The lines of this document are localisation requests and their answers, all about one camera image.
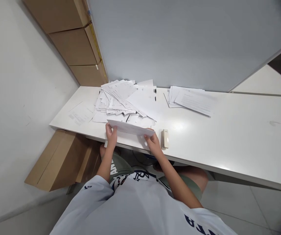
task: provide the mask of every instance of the olive green shorts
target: olive green shorts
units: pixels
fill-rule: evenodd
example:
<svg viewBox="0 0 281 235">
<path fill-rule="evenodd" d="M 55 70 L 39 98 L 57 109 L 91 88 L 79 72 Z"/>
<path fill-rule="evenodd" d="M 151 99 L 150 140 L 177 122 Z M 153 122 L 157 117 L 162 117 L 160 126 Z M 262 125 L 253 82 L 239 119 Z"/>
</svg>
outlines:
<svg viewBox="0 0 281 235">
<path fill-rule="evenodd" d="M 134 173 L 132 167 L 118 154 L 113 153 L 110 170 L 110 182 L 112 182 L 114 178 L 119 175 L 127 175 L 131 173 Z M 200 200 L 202 197 L 202 192 L 198 185 L 187 176 L 180 174 L 180 177 L 182 178 L 184 183 L 189 187 L 189 189 L 194 193 L 197 199 Z M 168 187 L 170 187 L 165 176 L 162 176 L 161 178 L 159 178 L 159 180 L 166 184 Z"/>
</svg>

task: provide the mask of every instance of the white desk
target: white desk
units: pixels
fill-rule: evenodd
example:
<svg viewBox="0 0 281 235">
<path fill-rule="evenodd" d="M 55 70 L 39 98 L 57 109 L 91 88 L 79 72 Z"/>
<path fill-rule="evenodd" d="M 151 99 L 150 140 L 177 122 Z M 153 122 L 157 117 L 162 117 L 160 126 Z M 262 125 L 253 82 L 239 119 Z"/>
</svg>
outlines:
<svg viewBox="0 0 281 235">
<path fill-rule="evenodd" d="M 74 124 L 66 113 L 84 101 L 94 109 L 99 87 L 81 86 L 50 125 L 105 141 L 105 124 Z M 169 108 L 165 88 L 157 89 L 164 119 L 153 129 L 169 130 L 170 160 L 281 189 L 281 97 L 213 92 L 220 99 L 211 118 Z M 143 137 L 118 133 L 118 145 L 148 149 Z"/>
</svg>

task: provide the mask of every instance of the scuff mark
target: scuff mark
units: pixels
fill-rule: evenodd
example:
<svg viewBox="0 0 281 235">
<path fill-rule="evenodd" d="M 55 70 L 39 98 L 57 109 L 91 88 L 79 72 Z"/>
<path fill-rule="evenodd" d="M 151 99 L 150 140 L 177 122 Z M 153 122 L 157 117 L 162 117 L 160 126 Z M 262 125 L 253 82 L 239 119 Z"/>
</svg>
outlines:
<svg viewBox="0 0 281 235">
<path fill-rule="evenodd" d="M 269 121 L 269 124 L 270 124 L 271 126 L 276 126 L 277 124 L 280 124 L 280 122 Z"/>
</svg>

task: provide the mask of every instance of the white t-shirt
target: white t-shirt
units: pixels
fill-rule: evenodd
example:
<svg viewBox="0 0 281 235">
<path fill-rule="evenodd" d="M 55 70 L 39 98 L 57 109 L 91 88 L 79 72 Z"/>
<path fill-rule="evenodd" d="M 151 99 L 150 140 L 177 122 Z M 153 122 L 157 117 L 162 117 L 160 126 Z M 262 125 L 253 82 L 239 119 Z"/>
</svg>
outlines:
<svg viewBox="0 0 281 235">
<path fill-rule="evenodd" d="M 190 209 L 149 173 L 117 177 L 111 186 L 94 176 L 73 198 L 55 234 L 236 234 L 217 215 Z"/>
</svg>

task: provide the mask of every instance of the cardboard box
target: cardboard box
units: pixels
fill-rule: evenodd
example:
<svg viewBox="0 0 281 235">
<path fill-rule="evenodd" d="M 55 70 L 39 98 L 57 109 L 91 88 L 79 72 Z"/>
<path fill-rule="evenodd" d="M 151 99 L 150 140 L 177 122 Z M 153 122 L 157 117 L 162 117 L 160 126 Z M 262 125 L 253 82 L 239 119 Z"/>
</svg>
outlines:
<svg viewBox="0 0 281 235">
<path fill-rule="evenodd" d="M 70 66 L 97 65 L 101 61 L 89 26 L 51 33 L 49 37 Z"/>
<path fill-rule="evenodd" d="M 107 83 L 102 61 L 98 65 L 70 66 L 81 86 L 101 86 Z"/>
<path fill-rule="evenodd" d="M 24 182 L 44 191 L 74 184 L 88 146 L 83 135 L 57 130 Z"/>
<path fill-rule="evenodd" d="M 86 0 L 23 0 L 45 33 L 86 26 L 91 18 Z"/>
<path fill-rule="evenodd" d="M 95 172 L 95 168 L 97 167 L 98 170 L 100 166 L 100 163 L 98 164 L 99 162 L 98 158 L 100 158 L 99 155 L 100 142 L 95 140 L 88 140 L 88 141 L 89 141 L 89 146 L 84 156 L 84 160 L 79 170 L 78 176 L 76 178 L 76 182 L 78 183 L 89 181 L 97 173 L 97 171 Z"/>
</svg>

